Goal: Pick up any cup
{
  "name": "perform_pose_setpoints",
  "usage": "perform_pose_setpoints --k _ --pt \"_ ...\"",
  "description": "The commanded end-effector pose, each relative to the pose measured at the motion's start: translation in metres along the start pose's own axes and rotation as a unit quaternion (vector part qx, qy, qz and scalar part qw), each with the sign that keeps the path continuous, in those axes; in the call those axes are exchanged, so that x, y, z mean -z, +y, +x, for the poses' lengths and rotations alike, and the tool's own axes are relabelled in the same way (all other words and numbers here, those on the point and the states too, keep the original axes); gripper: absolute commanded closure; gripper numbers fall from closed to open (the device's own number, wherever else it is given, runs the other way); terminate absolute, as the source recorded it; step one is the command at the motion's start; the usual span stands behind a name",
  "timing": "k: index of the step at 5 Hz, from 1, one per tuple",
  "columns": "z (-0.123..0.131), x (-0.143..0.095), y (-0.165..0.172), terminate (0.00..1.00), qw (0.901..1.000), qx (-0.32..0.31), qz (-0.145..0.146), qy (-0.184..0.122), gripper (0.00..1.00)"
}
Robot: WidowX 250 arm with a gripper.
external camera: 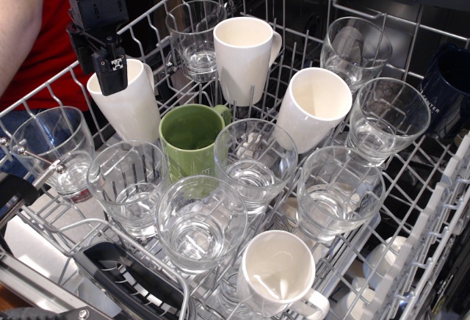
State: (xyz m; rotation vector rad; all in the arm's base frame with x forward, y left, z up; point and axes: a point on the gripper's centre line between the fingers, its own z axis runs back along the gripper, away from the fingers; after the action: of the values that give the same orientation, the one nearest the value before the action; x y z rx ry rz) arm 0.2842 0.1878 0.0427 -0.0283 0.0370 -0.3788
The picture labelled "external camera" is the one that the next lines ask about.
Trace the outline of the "person forearm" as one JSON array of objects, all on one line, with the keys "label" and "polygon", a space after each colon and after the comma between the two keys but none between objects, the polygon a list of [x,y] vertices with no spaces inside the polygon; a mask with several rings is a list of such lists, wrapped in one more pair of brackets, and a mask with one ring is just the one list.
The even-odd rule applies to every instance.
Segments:
[{"label": "person forearm", "polygon": [[32,50],[42,13],[43,0],[1,0],[1,92]]}]

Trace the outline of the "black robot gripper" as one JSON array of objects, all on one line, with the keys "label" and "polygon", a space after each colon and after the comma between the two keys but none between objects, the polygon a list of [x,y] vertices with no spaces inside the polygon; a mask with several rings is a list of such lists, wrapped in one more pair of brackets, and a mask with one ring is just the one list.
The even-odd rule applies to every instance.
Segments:
[{"label": "black robot gripper", "polygon": [[129,20],[126,0],[68,1],[66,31],[83,72],[96,74],[104,96],[125,90],[127,60],[118,29]]}]

